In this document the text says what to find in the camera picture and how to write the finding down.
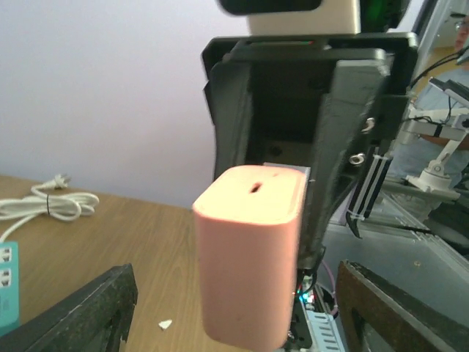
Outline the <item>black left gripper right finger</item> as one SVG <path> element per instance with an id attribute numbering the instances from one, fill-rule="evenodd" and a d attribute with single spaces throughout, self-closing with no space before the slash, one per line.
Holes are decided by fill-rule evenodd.
<path id="1" fill-rule="evenodd" d="M 468 350 L 468 327 L 359 263 L 340 262 L 336 297 L 350 351 Z"/>

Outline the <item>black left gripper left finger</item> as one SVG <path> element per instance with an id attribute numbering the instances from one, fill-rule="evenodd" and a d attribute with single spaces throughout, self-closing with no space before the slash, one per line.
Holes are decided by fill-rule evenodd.
<path id="1" fill-rule="evenodd" d="M 138 295 L 133 266 L 114 266 L 5 334 L 1 350 L 124 351 Z"/>

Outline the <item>pink charger plug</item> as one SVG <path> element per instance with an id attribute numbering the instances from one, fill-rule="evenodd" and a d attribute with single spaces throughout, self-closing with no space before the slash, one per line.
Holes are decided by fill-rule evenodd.
<path id="1" fill-rule="evenodd" d="M 287 339 L 306 176 L 242 165 L 194 202 L 202 319 L 208 337 L 250 351 Z"/>

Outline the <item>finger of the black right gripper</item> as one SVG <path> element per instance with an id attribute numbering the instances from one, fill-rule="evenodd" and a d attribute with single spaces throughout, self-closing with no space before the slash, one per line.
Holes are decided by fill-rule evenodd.
<path id="1" fill-rule="evenodd" d="M 210 71 L 209 106 L 215 129 L 214 178 L 246 163 L 253 117 L 251 66 L 219 62 Z"/>
<path id="2" fill-rule="evenodd" d="M 383 60 L 340 60 L 321 100 L 303 203 L 298 267 L 312 269 L 328 222 L 361 174 L 350 158 L 366 153 L 366 121 L 382 93 L 389 66 Z"/>

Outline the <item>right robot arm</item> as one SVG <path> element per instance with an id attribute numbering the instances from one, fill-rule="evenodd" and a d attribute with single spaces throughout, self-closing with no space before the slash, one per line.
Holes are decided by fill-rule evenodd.
<path id="1" fill-rule="evenodd" d="M 222 1 L 250 24 L 202 53 L 214 183 L 195 202 L 201 263 L 311 270 L 344 199 L 396 133 L 418 56 L 406 1 Z"/>

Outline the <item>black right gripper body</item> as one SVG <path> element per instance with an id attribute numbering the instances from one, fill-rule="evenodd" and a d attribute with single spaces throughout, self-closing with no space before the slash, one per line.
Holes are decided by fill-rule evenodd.
<path id="1" fill-rule="evenodd" d="M 219 62 L 251 66 L 253 117 L 245 164 L 310 166 L 321 100 L 340 60 L 383 60 L 389 66 L 382 93 L 366 121 L 368 151 L 391 140 L 407 104 L 418 58 L 410 34 L 217 37 L 202 52 L 209 106 L 210 71 Z"/>

